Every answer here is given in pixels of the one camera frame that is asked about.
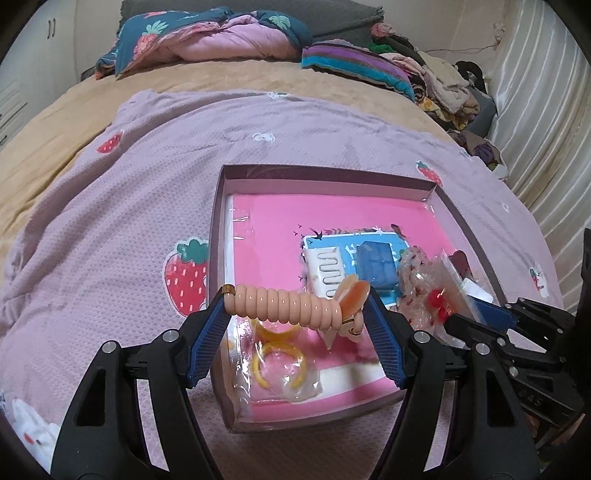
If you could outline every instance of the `cable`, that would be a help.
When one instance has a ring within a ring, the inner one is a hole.
[[[494,43],[492,45],[487,45],[486,47],[482,47],[482,48],[478,48],[478,47],[471,47],[471,48],[464,48],[463,50],[450,50],[448,48],[434,48],[433,50],[425,50],[425,53],[429,53],[430,51],[452,51],[452,52],[456,52],[456,53],[461,53],[461,52],[465,52],[465,53],[480,53],[483,50],[486,50],[487,48],[491,48],[491,47],[496,47],[498,45],[498,43]]]

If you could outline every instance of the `beige blanket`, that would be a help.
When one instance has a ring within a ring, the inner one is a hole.
[[[146,89],[181,92],[240,88],[331,100],[449,140],[435,122],[402,95],[327,73],[301,70],[297,63],[210,61],[161,67],[121,80],[87,79],[33,118],[0,152],[0,264],[4,264],[14,237],[43,191],[109,125],[122,102]]]

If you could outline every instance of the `pink box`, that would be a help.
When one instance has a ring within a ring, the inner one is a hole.
[[[300,276],[305,275],[298,272],[304,270],[300,245],[304,236],[332,235],[340,229],[392,232],[394,227],[430,258],[442,250],[452,254],[461,249],[478,283],[497,303],[505,302],[482,247],[435,183],[336,168],[245,165],[224,166],[220,173],[209,243],[209,296],[224,283],[301,290]],[[223,418],[233,431],[357,416],[402,398],[384,376],[369,337],[355,344],[337,337],[327,353],[311,330],[305,332],[306,355],[314,358],[322,392],[294,403],[273,398],[249,381],[245,397],[240,357],[250,347],[235,333],[243,332],[245,325],[248,328],[242,320],[232,320],[211,369]]]

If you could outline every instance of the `spiral phone cord keychain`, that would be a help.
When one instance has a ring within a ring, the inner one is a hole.
[[[349,333],[359,335],[363,330],[361,308],[369,295],[369,283],[357,275],[347,276],[332,299],[306,292],[275,290],[253,286],[225,286],[224,305],[231,315],[291,323],[323,332],[341,330],[353,323]]]

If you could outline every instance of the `plastic bag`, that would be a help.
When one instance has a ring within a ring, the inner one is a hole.
[[[236,385],[241,403],[299,402],[322,392],[313,356],[306,352],[303,328],[238,318],[240,353]]]
[[[459,313],[482,323],[477,308],[465,293],[464,281],[444,252],[429,260],[417,246],[406,249],[398,264],[398,276],[403,296],[398,300],[397,310],[413,329],[426,330],[457,346],[461,341],[443,328],[451,315]],[[466,285],[477,287],[474,282]]]

